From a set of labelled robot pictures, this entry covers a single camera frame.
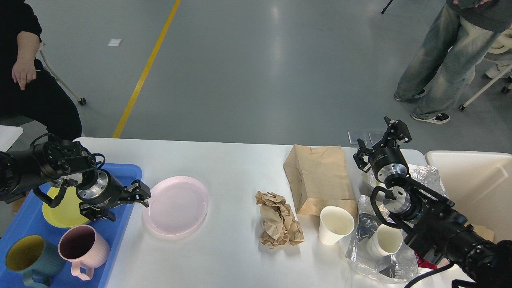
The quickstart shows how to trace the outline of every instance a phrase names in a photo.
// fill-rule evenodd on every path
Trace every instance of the pink plate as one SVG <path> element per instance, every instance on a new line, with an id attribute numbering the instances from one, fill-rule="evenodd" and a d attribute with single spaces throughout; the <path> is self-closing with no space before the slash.
<path id="1" fill-rule="evenodd" d="M 171 177 L 151 189 L 150 207 L 142 216 L 147 226 L 164 236 L 175 236 L 195 228 L 206 216 L 208 192 L 203 184 L 187 176 Z"/>

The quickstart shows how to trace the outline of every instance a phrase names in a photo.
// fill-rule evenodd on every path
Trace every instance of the black pants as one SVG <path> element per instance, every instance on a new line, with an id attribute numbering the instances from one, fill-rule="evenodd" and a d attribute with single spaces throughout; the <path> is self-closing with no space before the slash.
<path id="1" fill-rule="evenodd" d="M 49 133 L 62 140 L 82 135 L 82 123 L 73 101 L 46 70 L 22 91 L 18 84 L 8 83 L 0 90 L 0 115 L 19 114 L 46 126 Z"/>

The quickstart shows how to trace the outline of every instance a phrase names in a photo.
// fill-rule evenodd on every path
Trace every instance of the pink mug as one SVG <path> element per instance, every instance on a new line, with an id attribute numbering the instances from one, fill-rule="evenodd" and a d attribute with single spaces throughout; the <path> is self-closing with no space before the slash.
<path id="1" fill-rule="evenodd" d="M 71 262 L 71 274 L 91 280 L 94 269 L 103 265 L 110 253 L 109 244 L 89 225 L 69 229 L 59 241 L 60 256 Z"/>

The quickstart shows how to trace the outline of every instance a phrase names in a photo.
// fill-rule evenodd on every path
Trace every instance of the red object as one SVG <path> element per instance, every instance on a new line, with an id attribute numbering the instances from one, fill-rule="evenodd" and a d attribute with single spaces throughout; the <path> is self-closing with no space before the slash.
<path id="1" fill-rule="evenodd" d="M 414 252 L 414 255 L 416 256 L 416 259 L 417 259 L 416 262 L 418 263 L 418 267 L 428 268 L 428 269 L 432 269 L 432 270 L 437 269 L 437 265 L 436 264 L 430 263 L 427 260 L 419 257 L 416 252 Z"/>

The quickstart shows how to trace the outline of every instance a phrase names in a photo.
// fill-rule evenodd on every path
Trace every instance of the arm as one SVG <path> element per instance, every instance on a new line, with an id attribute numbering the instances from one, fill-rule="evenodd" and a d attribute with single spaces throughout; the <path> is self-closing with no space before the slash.
<path id="1" fill-rule="evenodd" d="M 12 67 L 12 79 L 19 84 L 21 90 L 25 90 L 25 85 L 36 79 L 34 59 L 38 49 L 39 36 L 26 31 L 18 34 L 18 60 Z"/>
<path id="2" fill-rule="evenodd" d="M 25 85 L 36 78 L 34 59 L 39 49 L 41 26 L 32 7 L 19 1 L 13 9 L 16 18 L 12 29 L 17 33 L 18 56 L 12 67 L 12 79 L 19 84 L 21 90 Z"/>

